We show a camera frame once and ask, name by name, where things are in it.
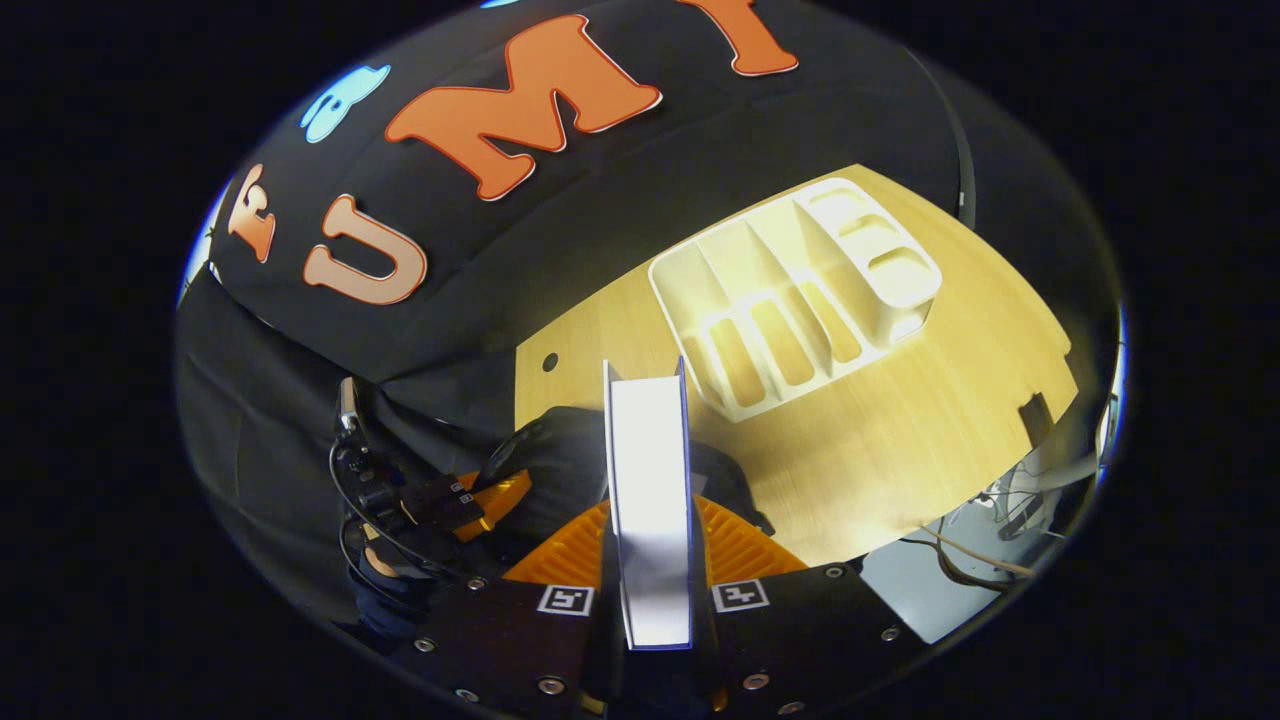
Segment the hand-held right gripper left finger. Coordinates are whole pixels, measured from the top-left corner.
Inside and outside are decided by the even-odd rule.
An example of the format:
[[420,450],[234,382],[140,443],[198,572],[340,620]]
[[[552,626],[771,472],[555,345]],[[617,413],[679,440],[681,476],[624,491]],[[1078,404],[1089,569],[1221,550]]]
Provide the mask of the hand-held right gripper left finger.
[[411,676],[484,716],[582,716],[608,502],[479,588],[457,585],[404,648]]

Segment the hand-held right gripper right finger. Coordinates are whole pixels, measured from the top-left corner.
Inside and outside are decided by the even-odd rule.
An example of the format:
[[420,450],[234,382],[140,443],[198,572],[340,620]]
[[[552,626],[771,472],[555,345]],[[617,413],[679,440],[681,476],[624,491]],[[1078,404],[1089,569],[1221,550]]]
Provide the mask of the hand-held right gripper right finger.
[[925,660],[860,560],[808,566],[696,498],[709,573],[716,716],[836,716]]

